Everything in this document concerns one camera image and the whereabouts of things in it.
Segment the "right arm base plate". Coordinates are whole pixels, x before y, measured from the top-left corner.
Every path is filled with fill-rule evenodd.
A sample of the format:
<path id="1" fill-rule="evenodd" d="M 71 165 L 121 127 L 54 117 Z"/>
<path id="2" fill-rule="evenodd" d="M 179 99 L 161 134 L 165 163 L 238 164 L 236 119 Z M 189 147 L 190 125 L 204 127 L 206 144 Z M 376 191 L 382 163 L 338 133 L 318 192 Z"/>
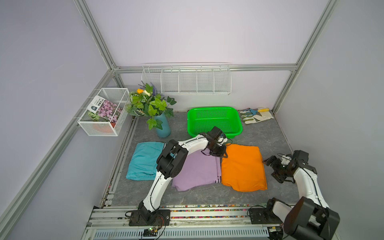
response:
<path id="1" fill-rule="evenodd" d="M 252 206 L 247 210 L 247 216 L 250 218 L 252 225 L 283 225 L 280 220 L 271 210 L 262 206 Z"/>

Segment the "orange pants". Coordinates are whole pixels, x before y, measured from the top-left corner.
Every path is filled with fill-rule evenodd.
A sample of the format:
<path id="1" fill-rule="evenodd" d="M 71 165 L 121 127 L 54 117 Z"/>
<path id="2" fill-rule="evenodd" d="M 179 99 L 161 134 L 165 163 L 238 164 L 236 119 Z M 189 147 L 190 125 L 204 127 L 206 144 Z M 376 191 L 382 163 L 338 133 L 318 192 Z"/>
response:
<path id="1" fill-rule="evenodd" d="M 238 192 L 268 189 L 262 154 L 259 147 L 232 144 L 222 160 L 222 184 Z"/>

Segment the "green plastic basket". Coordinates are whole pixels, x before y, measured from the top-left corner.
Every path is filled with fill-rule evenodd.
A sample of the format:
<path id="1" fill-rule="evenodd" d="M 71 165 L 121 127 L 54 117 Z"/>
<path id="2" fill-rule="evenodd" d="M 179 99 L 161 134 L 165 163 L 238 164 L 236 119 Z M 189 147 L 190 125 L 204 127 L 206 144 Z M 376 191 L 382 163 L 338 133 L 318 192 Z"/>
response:
<path id="1" fill-rule="evenodd" d="M 187 114 L 187 130 L 191 137 L 218 127 L 229 139 L 243 132 L 239 113 L 232 107 L 194 108 Z"/>

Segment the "purple pants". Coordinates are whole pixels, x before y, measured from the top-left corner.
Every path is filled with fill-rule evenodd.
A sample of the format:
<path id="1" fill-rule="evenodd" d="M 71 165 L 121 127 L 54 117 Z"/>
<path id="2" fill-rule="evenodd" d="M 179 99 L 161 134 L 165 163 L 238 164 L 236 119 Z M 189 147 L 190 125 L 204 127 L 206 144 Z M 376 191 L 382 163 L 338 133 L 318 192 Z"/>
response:
<path id="1" fill-rule="evenodd" d="M 187 156 L 182 170 L 173 178 L 172 186 L 183 192 L 198 186 L 220 183 L 221 180 L 220 158 L 194 152 Z"/>

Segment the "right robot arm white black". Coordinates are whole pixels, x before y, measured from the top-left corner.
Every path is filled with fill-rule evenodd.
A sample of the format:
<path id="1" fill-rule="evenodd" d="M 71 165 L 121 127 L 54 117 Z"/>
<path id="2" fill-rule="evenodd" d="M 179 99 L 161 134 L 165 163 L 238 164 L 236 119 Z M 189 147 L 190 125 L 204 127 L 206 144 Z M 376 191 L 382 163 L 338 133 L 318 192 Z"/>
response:
<path id="1" fill-rule="evenodd" d="M 293 207 L 277 198 L 270 199 L 264 216 L 278 218 L 283 223 L 284 234 L 296 240 L 331 240 L 340 216 L 325 201 L 318 184 L 318 172 L 308 161 L 309 153 L 301 150 L 263 161 L 264 165 L 272 167 L 272 176 L 279 183 L 292 178 L 300 197 Z"/>

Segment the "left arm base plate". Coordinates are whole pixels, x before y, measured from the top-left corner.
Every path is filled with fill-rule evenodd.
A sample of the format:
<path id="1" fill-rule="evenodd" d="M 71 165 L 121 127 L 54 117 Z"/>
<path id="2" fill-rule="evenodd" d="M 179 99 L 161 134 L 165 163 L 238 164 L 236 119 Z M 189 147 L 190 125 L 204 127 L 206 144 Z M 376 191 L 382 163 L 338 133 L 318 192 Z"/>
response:
<path id="1" fill-rule="evenodd" d="M 170 210 L 157 210 L 149 213 L 147 210 L 133 210 L 129 217 L 130 227 L 168 226 L 171 220 Z"/>

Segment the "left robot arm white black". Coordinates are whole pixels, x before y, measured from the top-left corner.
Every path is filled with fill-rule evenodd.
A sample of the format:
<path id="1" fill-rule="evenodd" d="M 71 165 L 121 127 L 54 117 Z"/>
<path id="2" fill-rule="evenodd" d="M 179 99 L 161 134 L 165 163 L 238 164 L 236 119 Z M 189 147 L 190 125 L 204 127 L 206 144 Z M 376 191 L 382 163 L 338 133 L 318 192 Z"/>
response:
<path id="1" fill-rule="evenodd" d="M 148 219 L 157 213 L 166 188 L 181 172 L 190 154 L 209 150 L 210 155 L 222 157 L 227 154 L 227 141 L 226 134 L 218 127 L 213 127 L 211 131 L 200 133 L 185 141 L 168 141 L 157 159 L 155 180 L 147 196 L 139 204 L 140 215 Z"/>

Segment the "teal pants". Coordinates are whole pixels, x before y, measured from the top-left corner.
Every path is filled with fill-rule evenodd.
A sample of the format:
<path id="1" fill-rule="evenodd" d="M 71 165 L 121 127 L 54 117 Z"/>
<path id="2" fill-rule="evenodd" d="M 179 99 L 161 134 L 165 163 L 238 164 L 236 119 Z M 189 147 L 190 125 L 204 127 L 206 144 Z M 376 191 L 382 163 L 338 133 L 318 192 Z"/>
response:
<path id="1" fill-rule="evenodd" d="M 126 179 L 153 181 L 157 174 L 157 159 L 164 145 L 161 142 L 138 143 L 130 161 Z"/>

